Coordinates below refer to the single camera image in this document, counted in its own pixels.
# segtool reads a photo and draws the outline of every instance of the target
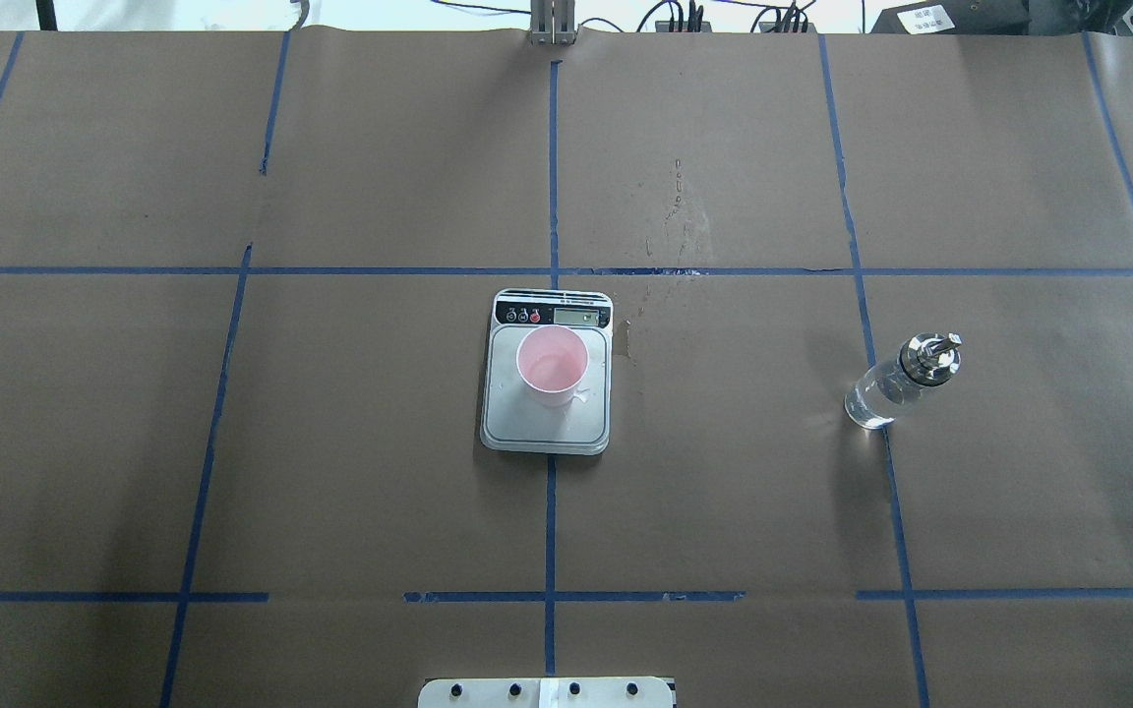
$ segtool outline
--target clear bottle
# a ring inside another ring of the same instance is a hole
[[[868,429],[894,423],[959,372],[957,334],[918,334],[846,392],[846,413]]]

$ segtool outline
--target plastic cup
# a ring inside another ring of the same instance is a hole
[[[565,407],[585,381],[588,346],[571,329],[545,325],[522,338],[516,359],[533,399],[545,407]]]

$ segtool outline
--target digital kitchen scale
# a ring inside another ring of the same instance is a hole
[[[518,290],[492,299],[480,440],[492,450],[597,454],[611,443],[611,319],[600,292]],[[588,347],[588,369],[565,407],[533,399],[518,376],[522,338],[536,327],[572,329]]]

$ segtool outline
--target metal bracket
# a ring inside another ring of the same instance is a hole
[[[418,708],[675,708],[675,681],[655,676],[434,680]]]
[[[531,44],[576,44],[576,0],[531,0]]]

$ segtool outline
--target black cable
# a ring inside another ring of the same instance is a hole
[[[56,24],[56,0],[37,0],[37,27],[45,32],[58,31]]]
[[[450,3],[449,0],[431,0],[432,3],[443,5],[445,8],[458,8],[459,10],[488,10],[491,12],[500,12],[503,15],[530,15],[531,10],[516,10],[512,8],[492,8],[489,5],[467,5],[467,3]]]
[[[777,12],[777,22],[781,22],[781,8],[777,8],[777,6],[774,5],[765,5],[764,8],[759,10],[759,14],[756,15],[755,22],[750,24],[750,32],[755,32],[756,28],[759,27],[759,19],[764,18],[764,15],[767,15],[769,10],[775,10]]]
[[[295,26],[291,28],[300,28],[305,26],[305,19],[309,18],[309,0],[296,0],[300,3],[300,18],[296,20]]]
[[[674,24],[675,24],[675,15],[680,15],[680,22],[681,23],[684,22],[684,6],[683,5],[680,5],[678,0],[659,0],[653,8],[649,8],[649,11],[646,14],[646,17],[641,18],[641,24],[638,24],[637,31],[641,32],[642,28],[645,27],[645,24],[647,22],[649,22],[650,17],[653,17],[653,14],[655,14],[655,11],[658,8],[662,8],[662,6],[664,6],[664,5],[671,5],[671,6],[673,6],[673,9],[674,9],[673,15],[671,15],[671,19],[670,19],[667,28],[671,28],[671,26],[674,26]]]
[[[810,18],[807,17],[806,8],[800,8],[798,3],[790,3],[784,9],[786,10],[784,15],[781,14],[782,9],[775,8],[775,6],[765,9],[764,12],[767,10],[775,10],[777,12],[777,22],[772,23],[772,26],[764,31],[767,34],[806,34],[807,28],[810,27]],[[759,12],[759,18],[755,18],[755,25],[750,28],[750,32],[755,32],[755,27],[758,26],[759,19],[763,16],[764,14]]]
[[[585,22],[579,23],[579,26],[586,26],[588,23],[606,23],[608,26],[616,28],[616,31],[623,32],[623,27],[617,26],[607,18],[587,18]]]

